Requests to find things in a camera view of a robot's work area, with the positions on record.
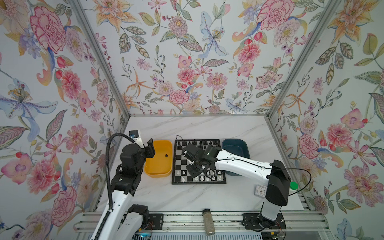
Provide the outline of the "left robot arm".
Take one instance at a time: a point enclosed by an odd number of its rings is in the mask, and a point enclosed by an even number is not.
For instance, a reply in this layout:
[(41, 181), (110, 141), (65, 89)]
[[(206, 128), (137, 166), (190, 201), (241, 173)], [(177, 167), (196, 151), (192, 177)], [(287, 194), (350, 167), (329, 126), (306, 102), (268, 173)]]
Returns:
[(147, 206), (132, 204), (147, 159), (155, 156), (154, 141), (147, 146), (130, 139), (121, 154), (114, 177), (107, 174), (108, 203), (91, 237), (92, 240), (131, 240), (150, 225)]

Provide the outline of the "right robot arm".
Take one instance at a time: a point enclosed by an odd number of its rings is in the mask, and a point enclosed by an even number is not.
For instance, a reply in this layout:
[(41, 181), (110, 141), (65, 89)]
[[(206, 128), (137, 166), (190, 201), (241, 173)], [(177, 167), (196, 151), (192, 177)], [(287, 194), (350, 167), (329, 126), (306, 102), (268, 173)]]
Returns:
[(188, 173), (193, 177), (207, 170), (228, 171), (256, 181), (267, 188), (261, 210), (261, 219), (275, 221), (282, 207), (288, 205), (291, 178), (281, 161), (264, 163), (237, 156), (219, 147), (201, 149), (188, 144), (182, 149), (182, 156), (191, 163)]

